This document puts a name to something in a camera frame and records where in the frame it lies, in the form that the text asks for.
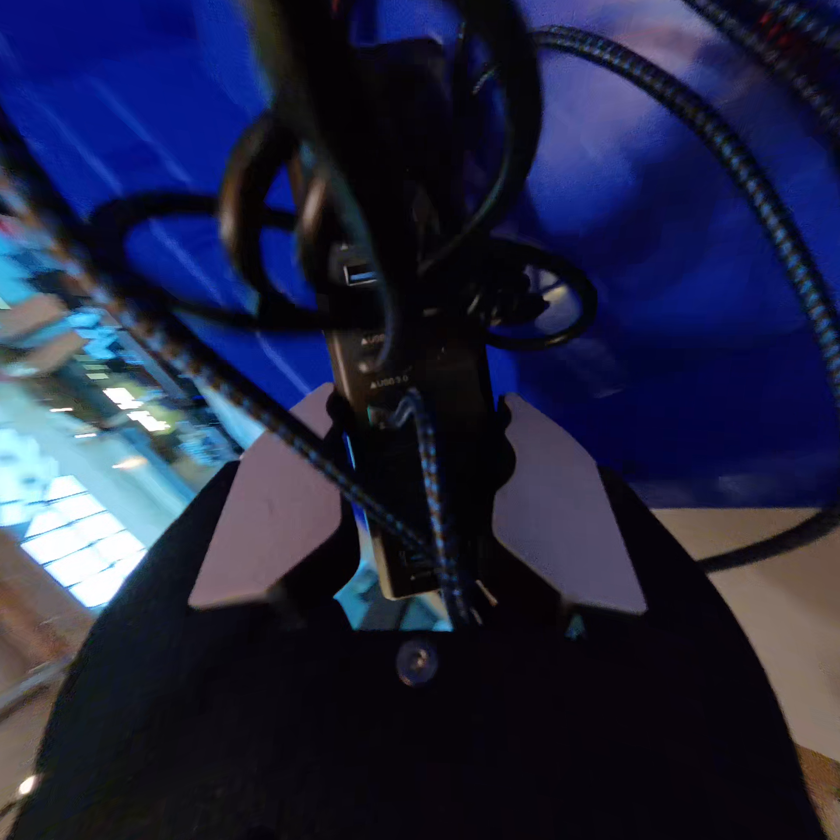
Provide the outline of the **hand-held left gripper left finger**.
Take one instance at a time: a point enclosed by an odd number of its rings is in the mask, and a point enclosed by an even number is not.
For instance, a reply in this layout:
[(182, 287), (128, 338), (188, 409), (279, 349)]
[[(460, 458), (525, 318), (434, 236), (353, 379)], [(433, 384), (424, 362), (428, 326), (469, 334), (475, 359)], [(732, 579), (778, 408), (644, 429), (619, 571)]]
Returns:
[(287, 598), (307, 611), (338, 594), (360, 565), (359, 530), (338, 488), (265, 431), (240, 457), (188, 605)]

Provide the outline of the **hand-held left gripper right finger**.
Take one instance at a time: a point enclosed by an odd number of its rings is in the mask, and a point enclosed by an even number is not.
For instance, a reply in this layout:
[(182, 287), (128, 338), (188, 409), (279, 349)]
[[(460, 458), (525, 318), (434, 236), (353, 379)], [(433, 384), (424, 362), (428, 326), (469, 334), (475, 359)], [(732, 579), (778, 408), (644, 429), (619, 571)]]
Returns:
[(647, 602), (593, 457), (521, 396), (505, 394), (515, 464), (496, 494), (500, 545), (563, 599), (641, 616)]

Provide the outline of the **black USB hub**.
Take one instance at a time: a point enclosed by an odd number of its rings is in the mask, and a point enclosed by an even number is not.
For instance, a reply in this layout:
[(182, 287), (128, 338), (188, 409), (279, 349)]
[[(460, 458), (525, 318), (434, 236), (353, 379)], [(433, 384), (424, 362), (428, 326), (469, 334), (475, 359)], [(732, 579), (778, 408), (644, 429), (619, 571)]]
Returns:
[[(422, 256), (459, 232), (467, 219), (464, 141), (457, 114), (466, 94), (464, 58), (448, 59), (430, 37), (364, 47), (381, 83), (396, 138), (407, 154)], [(447, 612), (455, 595), (482, 613), (487, 597), (476, 582), (488, 545), (490, 473), (483, 448), (494, 431), (485, 344), (465, 315), (455, 280), (424, 290), (412, 352), (373, 374), (358, 363), (382, 336), (331, 333), (328, 346), (339, 397), (336, 410), (354, 470), (395, 515), (429, 545), (418, 551), (353, 505), (370, 538), (386, 597), (438, 592)]]

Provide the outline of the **blue plastic bin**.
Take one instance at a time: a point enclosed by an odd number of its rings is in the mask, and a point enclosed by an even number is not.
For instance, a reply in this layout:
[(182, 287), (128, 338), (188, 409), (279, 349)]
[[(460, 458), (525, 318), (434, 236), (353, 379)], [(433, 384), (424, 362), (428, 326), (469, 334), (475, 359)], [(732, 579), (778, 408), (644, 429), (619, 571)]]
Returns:
[[(811, 115), (682, 2), (519, 2), (530, 27), (613, 39), (730, 122), (792, 211), (838, 305), (838, 170)], [(267, 101), (236, 2), (2, 2), (2, 103), (87, 216), (155, 188), (215, 193)], [(727, 174), (624, 79), (542, 54), (545, 113), (528, 190), (505, 233), (582, 268), (596, 325), (558, 350), (504, 356), (518, 391), (632, 481), (651, 507), (821, 506), (837, 424), (806, 321)], [(214, 225), (141, 228), (132, 257), (185, 297), (240, 308)], [(196, 323), (275, 399), (329, 378), (313, 335)]]

